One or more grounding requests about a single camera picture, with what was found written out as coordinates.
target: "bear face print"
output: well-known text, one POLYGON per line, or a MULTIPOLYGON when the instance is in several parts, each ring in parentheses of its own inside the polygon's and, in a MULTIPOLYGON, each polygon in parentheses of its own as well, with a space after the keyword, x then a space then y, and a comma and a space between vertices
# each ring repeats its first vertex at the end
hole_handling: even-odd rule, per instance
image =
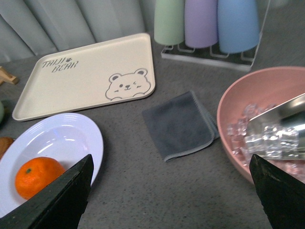
POLYGON ((146 75, 147 70, 144 68, 125 75, 113 74, 109 78, 110 85, 106 91, 106 97, 110 100, 119 100, 145 94, 151 87, 146 75))

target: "white plate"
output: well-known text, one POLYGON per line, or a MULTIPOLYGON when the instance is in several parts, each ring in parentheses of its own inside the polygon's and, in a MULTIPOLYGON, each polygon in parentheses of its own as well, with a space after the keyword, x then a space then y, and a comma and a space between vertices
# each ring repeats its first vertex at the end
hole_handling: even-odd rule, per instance
POLYGON ((93 158, 91 184, 101 167, 103 139, 97 125, 76 113, 57 114, 33 125, 18 137, 0 160, 0 218, 26 200, 15 189, 19 168, 39 156, 52 157, 69 169, 86 155, 93 158))

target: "tray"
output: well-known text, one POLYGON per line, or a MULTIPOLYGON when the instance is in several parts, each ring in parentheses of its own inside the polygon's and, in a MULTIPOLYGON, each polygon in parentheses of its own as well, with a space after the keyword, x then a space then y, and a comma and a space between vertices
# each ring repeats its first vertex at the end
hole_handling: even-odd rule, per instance
POLYGON ((151 38, 138 33, 42 57, 12 117, 26 121, 121 103, 154 89, 151 38))

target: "orange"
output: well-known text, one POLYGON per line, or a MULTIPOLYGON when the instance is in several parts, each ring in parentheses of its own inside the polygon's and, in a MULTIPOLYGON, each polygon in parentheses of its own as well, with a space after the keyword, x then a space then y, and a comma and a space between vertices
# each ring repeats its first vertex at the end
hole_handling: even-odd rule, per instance
POLYGON ((53 158, 34 158, 21 166, 17 172, 16 190, 23 198, 30 199, 64 172, 63 166, 53 158))

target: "gray cloth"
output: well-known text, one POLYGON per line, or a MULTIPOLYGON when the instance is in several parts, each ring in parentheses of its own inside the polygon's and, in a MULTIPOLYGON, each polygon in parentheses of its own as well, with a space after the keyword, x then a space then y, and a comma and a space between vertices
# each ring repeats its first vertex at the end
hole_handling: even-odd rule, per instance
POLYGON ((216 121, 193 91, 145 110, 142 114, 165 162, 197 152, 219 138, 216 121))

